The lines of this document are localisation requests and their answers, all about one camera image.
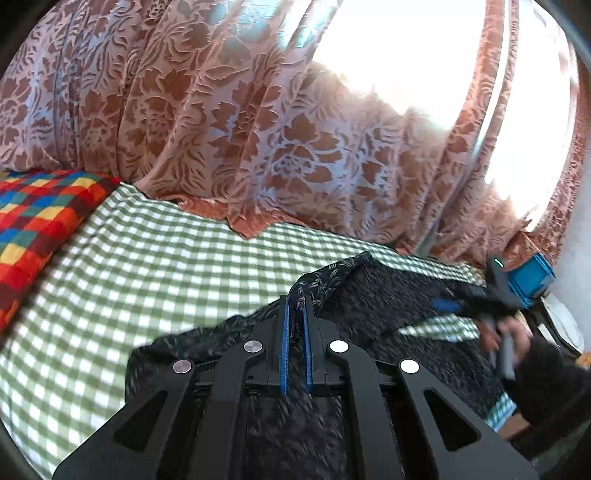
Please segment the silver bolt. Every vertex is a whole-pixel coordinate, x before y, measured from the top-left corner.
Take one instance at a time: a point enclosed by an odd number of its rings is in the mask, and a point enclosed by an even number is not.
[[[173,365],[173,370],[178,374],[185,374],[191,370],[191,362],[189,360],[177,360]]]
[[[335,340],[330,343],[330,349],[336,353],[345,353],[349,350],[349,344],[342,340]]]
[[[248,353],[258,353],[262,350],[262,343],[258,340],[249,340],[244,344],[244,350]]]
[[[400,370],[408,374],[415,374],[418,372],[418,363],[410,358],[400,362]]]

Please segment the blue gripper pad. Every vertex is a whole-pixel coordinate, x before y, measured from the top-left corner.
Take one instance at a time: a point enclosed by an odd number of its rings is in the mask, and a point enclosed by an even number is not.
[[[279,388],[281,395],[287,395],[287,372],[290,360],[290,301],[285,300],[285,312],[283,315],[283,325],[281,335],[281,362],[279,374]]]
[[[441,313],[458,313],[460,311],[460,304],[454,300],[431,299],[431,305]]]
[[[304,320],[304,353],[306,354],[306,386],[308,392],[312,392],[312,354],[310,344],[310,327],[308,326],[308,309],[304,306],[303,309]]]

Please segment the colorful checkered pillow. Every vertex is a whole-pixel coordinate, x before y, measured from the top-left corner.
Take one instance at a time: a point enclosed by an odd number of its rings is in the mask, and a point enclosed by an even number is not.
[[[119,182],[83,171],[0,176],[0,332],[53,252]]]

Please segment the black gripper frame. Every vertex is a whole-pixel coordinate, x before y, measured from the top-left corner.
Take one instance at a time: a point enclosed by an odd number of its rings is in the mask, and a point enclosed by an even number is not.
[[[250,396],[286,394],[290,311],[217,361],[169,365],[57,467],[54,480],[230,480],[241,475]]]
[[[309,296],[302,321],[309,392],[343,398],[350,478],[538,479],[525,458],[418,362],[376,361],[350,342],[331,348],[337,327],[314,315]]]

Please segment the checkered bedsheet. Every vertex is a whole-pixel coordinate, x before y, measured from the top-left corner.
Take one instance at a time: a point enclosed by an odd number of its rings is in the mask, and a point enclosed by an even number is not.
[[[244,240],[225,222],[184,213],[120,185],[58,250],[0,351],[0,415],[48,479],[124,403],[127,357],[163,333],[215,325],[287,293],[302,273],[368,250],[386,265],[481,282],[386,247],[289,224]],[[405,333],[460,341],[473,324],[449,315]],[[514,405],[504,395],[488,423]]]

